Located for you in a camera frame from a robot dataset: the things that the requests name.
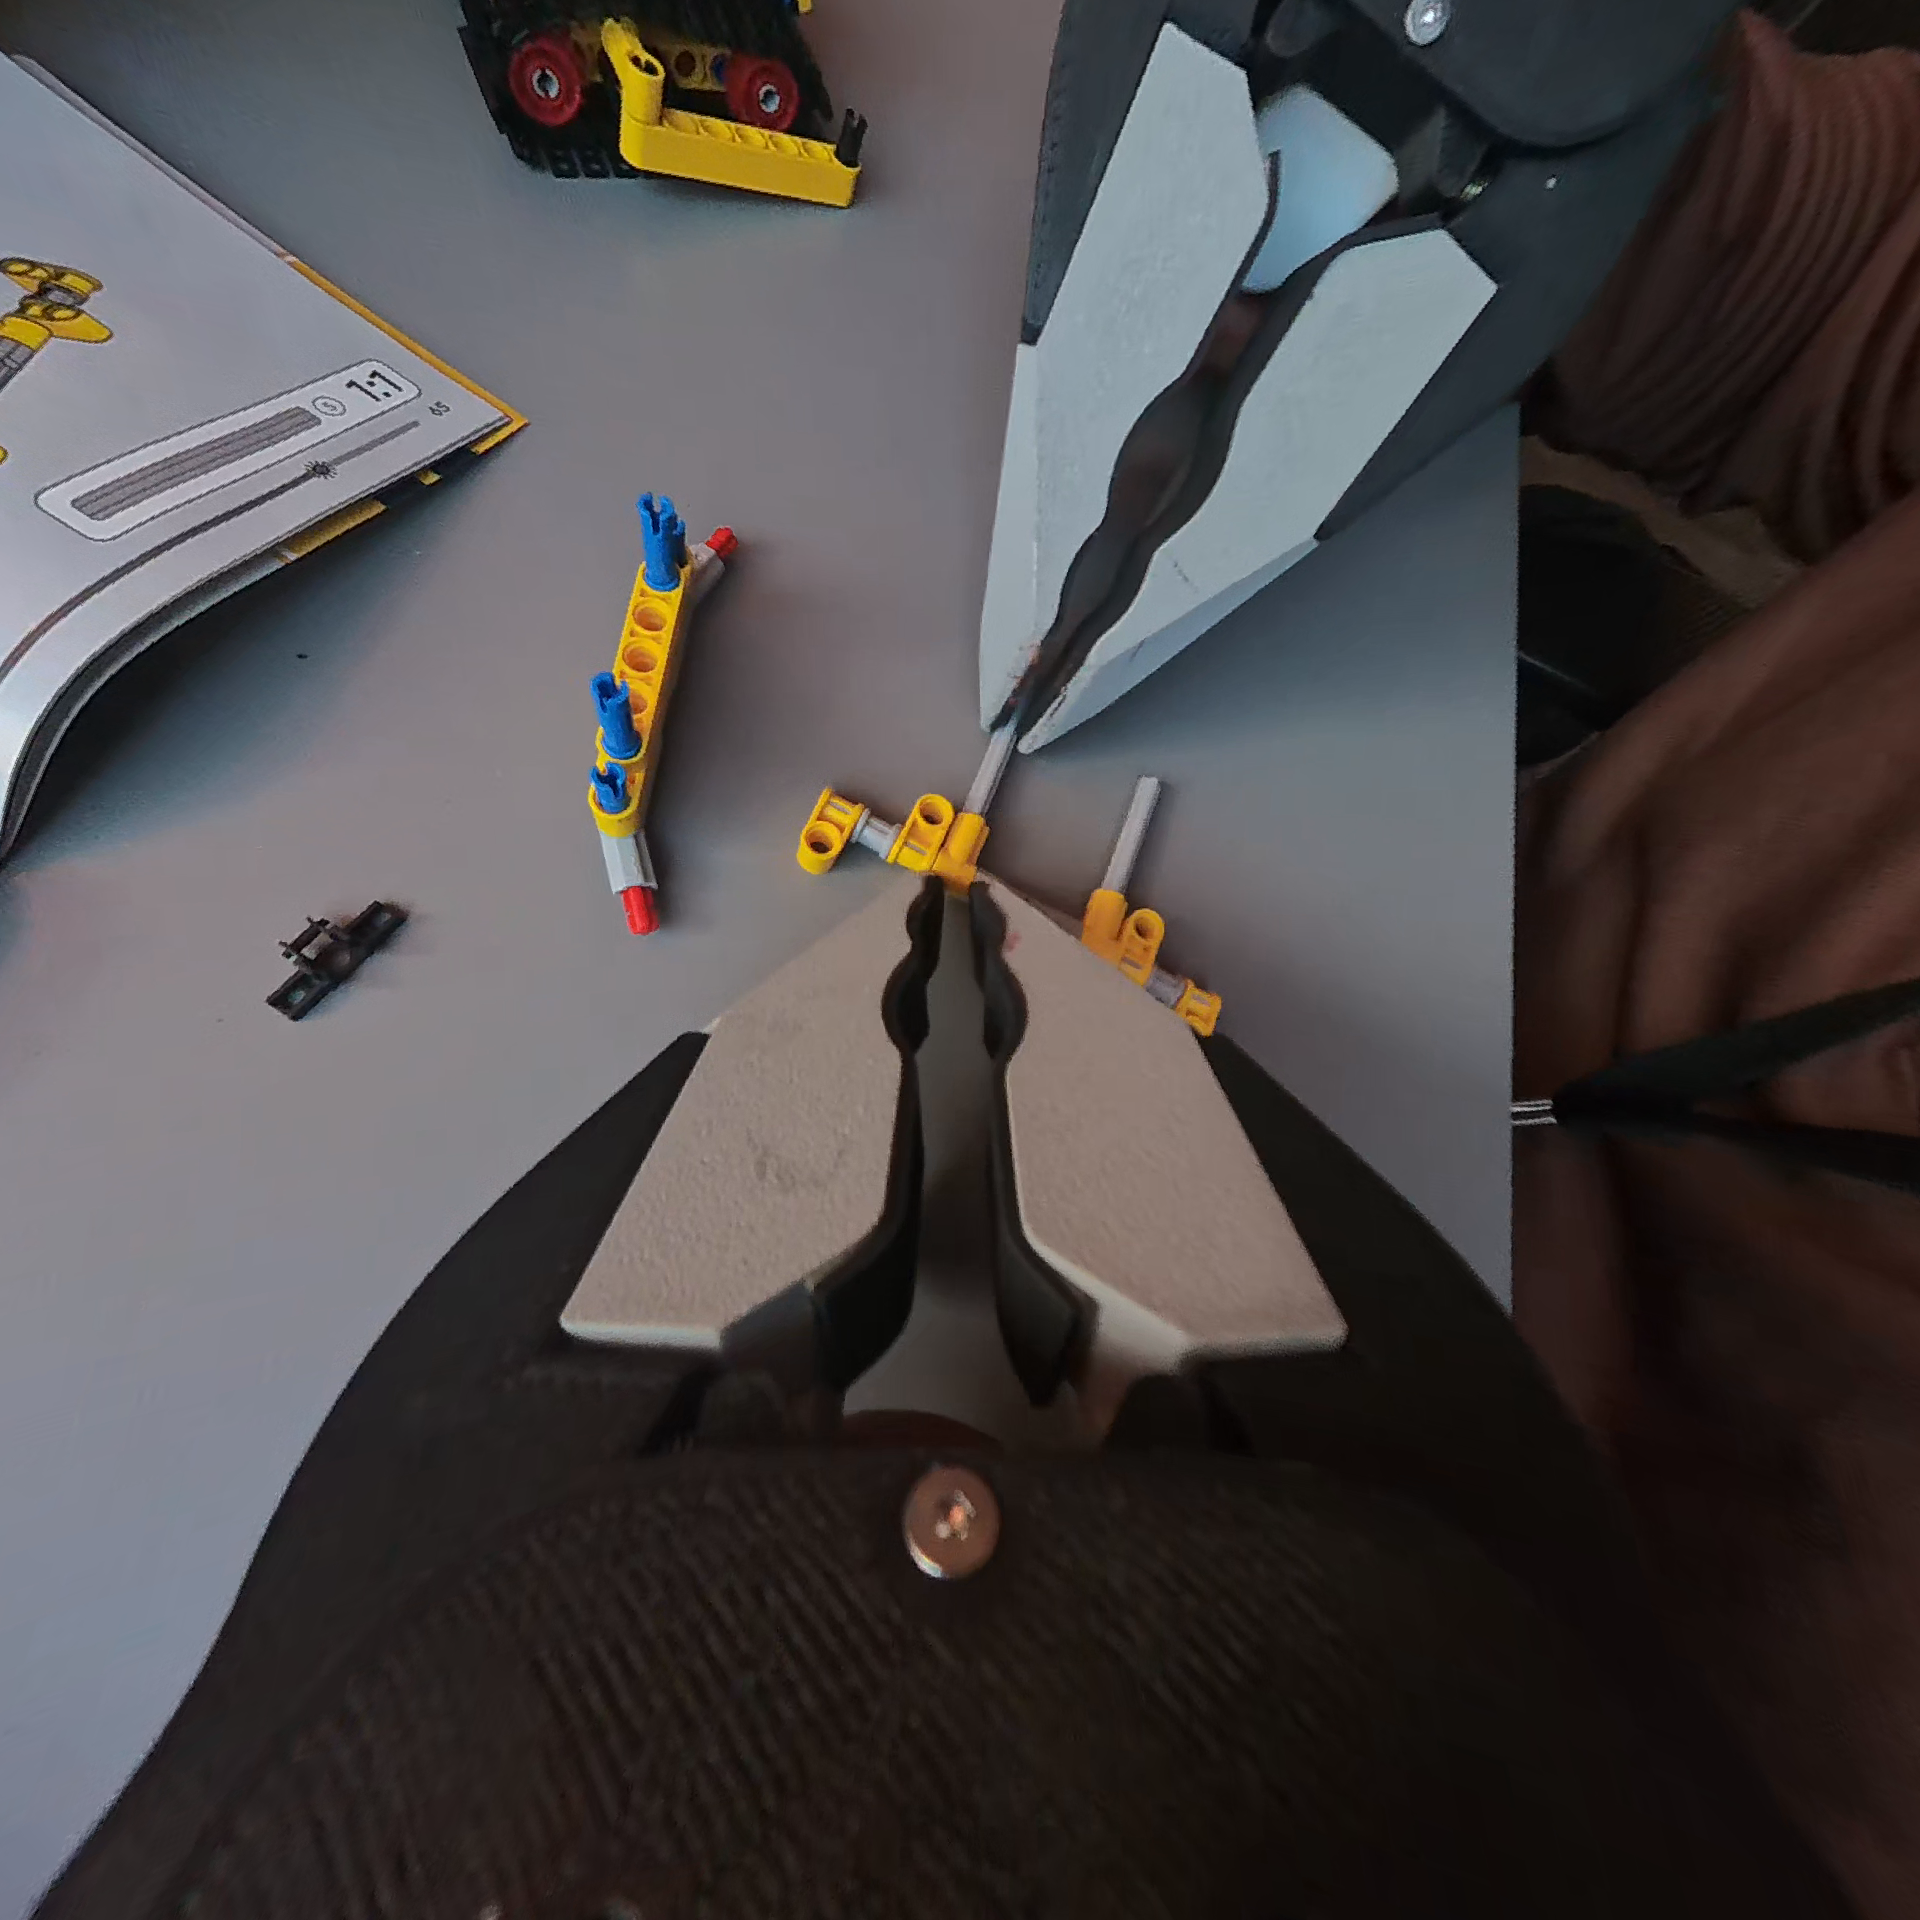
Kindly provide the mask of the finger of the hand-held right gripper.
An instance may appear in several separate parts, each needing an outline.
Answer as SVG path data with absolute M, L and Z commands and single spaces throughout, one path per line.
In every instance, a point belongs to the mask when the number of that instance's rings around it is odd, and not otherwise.
M 1186 376 L 1128 431 L 1021 667 L 1027 756 L 1308 558 L 1494 303 L 1494 276 L 1436 216 L 1383 220 L 1394 157 L 1333 103 L 1293 85 L 1255 103 L 1255 132 L 1269 220 Z
M 1270 205 L 1241 24 L 1065 22 L 1042 112 L 979 616 L 994 720 L 1058 613 L 1144 406 L 1186 376 Z

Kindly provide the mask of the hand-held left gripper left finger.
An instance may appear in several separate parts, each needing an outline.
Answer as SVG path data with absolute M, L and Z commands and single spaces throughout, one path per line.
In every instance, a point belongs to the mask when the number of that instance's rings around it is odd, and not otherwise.
M 702 1034 L 562 1333 L 842 1393 L 914 1302 L 944 892 L 904 881 Z

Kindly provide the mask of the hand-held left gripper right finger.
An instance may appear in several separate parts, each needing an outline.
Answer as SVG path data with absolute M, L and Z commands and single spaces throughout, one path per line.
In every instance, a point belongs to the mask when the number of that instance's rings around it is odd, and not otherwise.
M 1329 1353 L 1345 1316 L 1202 1038 L 999 881 L 970 884 L 994 1073 L 994 1310 L 1021 1392 L 1101 1440 L 1139 1381 Z

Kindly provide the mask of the yellow grey lego axle assembly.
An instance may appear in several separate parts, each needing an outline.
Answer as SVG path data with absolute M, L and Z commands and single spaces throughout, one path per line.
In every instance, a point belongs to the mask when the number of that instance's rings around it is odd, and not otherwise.
M 804 874 L 821 876 L 851 849 L 865 849 L 880 861 L 920 876 L 936 876 L 948 892 L 962 895 L 973 881 L 986 880 L 983 846 L 989 841 L 989 809 L 1015 751 L 1013 724 L 989 731 L 986 751 L 960 805 L 942 793 L 922 793 L 901 822 L 883 819 L 872 806 L 822 787 L 802 825 L 797 862 Z M 1099 962 L 1137 984 L 1198 1038 L 1211 1038 L 1221 1019 L 1221 996 L 1191 976 L 1160 966 L 1163 916 L 1132 899 L 1132 880 L 1154 825 L 1163 779 L 1139 774 L 1120 815 L 1113 849 L 1089 892 L 1078 920 L 1061 920 Z

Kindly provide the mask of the person's right forearm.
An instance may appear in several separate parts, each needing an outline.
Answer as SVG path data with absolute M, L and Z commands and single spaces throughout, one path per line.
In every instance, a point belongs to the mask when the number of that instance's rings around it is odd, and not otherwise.
M 1918 51 L 1743 10 L 1694 133 L 1542 376 L 1532 431 L 1801 563 L 1918 538 Z

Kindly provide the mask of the black yellow lego vehicle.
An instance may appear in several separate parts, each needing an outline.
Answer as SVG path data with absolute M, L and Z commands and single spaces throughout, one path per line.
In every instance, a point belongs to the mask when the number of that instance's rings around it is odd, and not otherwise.
M 460 3 L 514 156 L 556 180 L 683 180 L 844 209 L 869 124 L 830 108 L 809 3 Z

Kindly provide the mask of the small black lego piece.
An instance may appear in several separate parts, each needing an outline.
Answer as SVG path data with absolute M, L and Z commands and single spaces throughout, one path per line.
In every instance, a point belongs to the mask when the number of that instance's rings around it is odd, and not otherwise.
M 279 945 L 290 972 L 269 995 L 266 1006 L 282 1019 L 306 1019 L 346 986 L 373 955 L 383 951 L 407 923 L 411 911 L 393 901 L 371 901 L 346 923 L 307 920 L 297 936 Z

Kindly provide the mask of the yellow lego beam blue pins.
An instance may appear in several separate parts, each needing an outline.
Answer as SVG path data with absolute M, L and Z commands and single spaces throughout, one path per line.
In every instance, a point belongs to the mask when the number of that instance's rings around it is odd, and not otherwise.
M 664 715 L 695 613 L 723 578 L 737 538 L 727 526 L 702 542 L 686 538 L 683 515 L 668 494 L 641 494 L 636 512 L 641 563 L 611 667 L 589 681 L 596 740 L 586 806 L 625 924 L 649 936 L 660 928 L 660 876 L 647 822 L 660 786 Z

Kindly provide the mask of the lego instruction booklet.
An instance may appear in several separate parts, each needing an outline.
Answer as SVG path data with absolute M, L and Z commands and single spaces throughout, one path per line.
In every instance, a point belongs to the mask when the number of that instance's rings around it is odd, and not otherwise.
M 3 58 L 3 849 L 177 625 L 523 412 Z

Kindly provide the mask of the person's brown clothing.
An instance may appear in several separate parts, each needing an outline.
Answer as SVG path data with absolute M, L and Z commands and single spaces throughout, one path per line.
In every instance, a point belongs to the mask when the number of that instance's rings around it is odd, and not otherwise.
M 1525 793 L 1514 1090 L 1918 979 L 1918 499 Z M 1863 1918 L 1918 1915 L 1918 1194 L 1532 1135 L 1514 1309 L 1674 1636 Z

